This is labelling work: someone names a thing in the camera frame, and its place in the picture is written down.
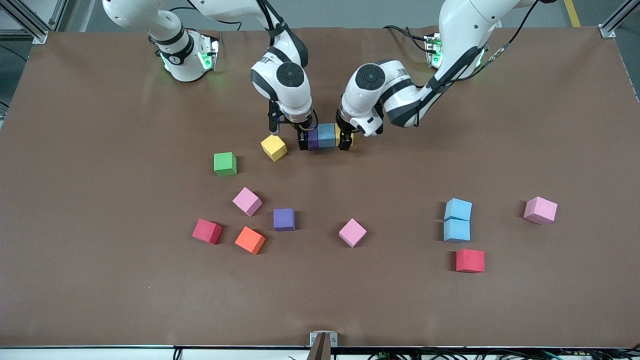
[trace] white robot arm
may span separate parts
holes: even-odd
[[[144,29],[158,46],[164,67],[179,81],[195,81],[212,69],[211,55],[217,42],[195,30],[185,29],[172,12],[160,10],[168,0],[102,0],[109,18],[127,29]],[[195,9],[214,20],[233,21],[253,15],[267,30],[270,43],[262,58],[251,68],[255,89],[269,99],[269,130],[279,132],[281,123],[298,130],[301,149],[307,148],[307,131],[313,128],[313,106],[305,44],[289,29],[268,0],[189,1]]]
[[[438,71],[419,88],[398,60],[360,66],[349,80],[336,113],[342,130],[340,149],[349,149],[349,133],[381,134],[383,108],[391,124],[416,126],[455,81],[473,73],[495,24],[511,9],[532,3],[533,0],[446,0],[438,21],[443,49]]]

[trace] yellow floor line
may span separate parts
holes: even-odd
[[[580,27],[580,20],[578,19],[578,13],[575,12],[575,7],[573,6],[572,0],[564,0],[564,6],[566,7],[566,12],[569,13],[569,19],[571,20],[571,25],[574,28]]]

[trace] cube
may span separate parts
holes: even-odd
[[[349,220],[349,222],[340,230],[338,235],[347,243],[350,247],[354,247],[362,239],[367,231],[358,224],[356,220]]]
[[[484,251],[470,249],[456,251],[456,271],[484,272]]]
[[[246,226],[244,227],[244,229],[242,229],[240,235],[238,235],[238,239],[236,239],[236,245],[240,246],[244,250],[247,250],[253,255],[258,254],[258,251],[260,251],[262,244],[264,244],[264,236],[256,233]]]
[[[262,205],[262,201],[251,190],[243,188],[235,197],[234,204],[245,214],[252,216]]]
[[[447,203],[444,211],[444,220],[471,220],[471,203],[460,199],[453,198]]]
[[[335,128],[335,144],[333,146],[338,147],[338,144],[340,144],[340,126],[338,126],[337,122],[334,122],[333,127]]]
[[[275,231],[294,231],[296,229],[296,213],[293,209],[273,210],[273,228]]]
[[[269,137],[264,139],[260,144],[262,145],[262,150],[264,150],[273,161],[277,161],[287,153],[287,146],[279,136],[269,135]]]
[[[220,239],[220,233],[222,233],[222,226],[214,222],[198,219],[192,236],[207,243],[217,244]]]
[[[524,210],[524,218],[539,225],[547,225],[556,219],[558,204],[555,202],[535,197],[527,201]]]
[[[218,176],[237,175],[237,161],[233,152],[214,154],[213,171],[215,171]]]
[[[470,223],[464,220],[450,219],[444,222],[444,241],[466,243],[471,241]]]
[[[318,124],[318,147],[335,146],[335,126],[331,124]]]
[[[317,149],[318,148],[318,129],[315,128],[309,131],[308,134],[309,134],[309,139],[307,143],[308,143],[309,150]]]

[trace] blue cube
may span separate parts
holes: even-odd
[[[273,210],[273,228],[275,231],[294,231],[296,229],[296,214],[293,209]]]
[[[307,140],[308,149],[317,149],[318,148],[318,129],[313,129],[308,132],[309,139]]]
[[[466,243],[471,241],[470,223],[451,219],[444,222],[444,241]]]
[[[335,125],[318,124],[318,147],[335,147]]]
[[[453,198],[447,203],[444,211],[444,220],[471,220],[471,203],[460,199]]]

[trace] yellow cube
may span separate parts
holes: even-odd
[[[287,146],[284,144],[284,141],[276,135],[270,135],[260,144],[264,152],[266,152],[273,161],[280,159],[287,153]]]
[[[351,147],[353,147],[354,141],[355,140],[355,134],[351,134]],[[335,146],[338,147],[338,145],[340,145],[340,127],[338,126],[338,123],[335,123]]]

